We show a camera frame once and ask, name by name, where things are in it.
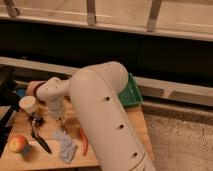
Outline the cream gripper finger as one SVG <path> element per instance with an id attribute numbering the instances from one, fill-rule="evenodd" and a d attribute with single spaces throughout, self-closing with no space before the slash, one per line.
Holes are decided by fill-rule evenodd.
<path id="1" fill-rule="evenodd" d="M 65 126 L 65 124 L 63 123 L 63 121 L 61 120 L 61 118 L 60 118 L 60 123 L 61 123 L 61 128 L 62 128 L 62 130 L 65 131 L 65 132 L 67 132 L 66 126 Z"/>

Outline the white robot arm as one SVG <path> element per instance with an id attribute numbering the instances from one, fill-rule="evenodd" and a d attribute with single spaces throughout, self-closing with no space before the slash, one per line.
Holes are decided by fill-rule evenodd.
<path id="1" fill-rule="evenodd" d="M 70 97 L 102 171 L 156 171 L 118 98 L 127 84 L 126 68 L 107 62 L 84 67 L 68 80 L 53 77 L 36 96 L 54 116 L 64 112 L 64 97 Z"/>

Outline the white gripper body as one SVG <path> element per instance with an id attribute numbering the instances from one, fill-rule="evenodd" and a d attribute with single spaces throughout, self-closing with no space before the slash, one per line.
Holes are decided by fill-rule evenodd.
<path id="1" fill-rule="evenodd" d="M 47 103 L 47 107 L 53 119 L 62 120 L 64 118 L 66 109 L 63 100 L 50 101 Z"/>

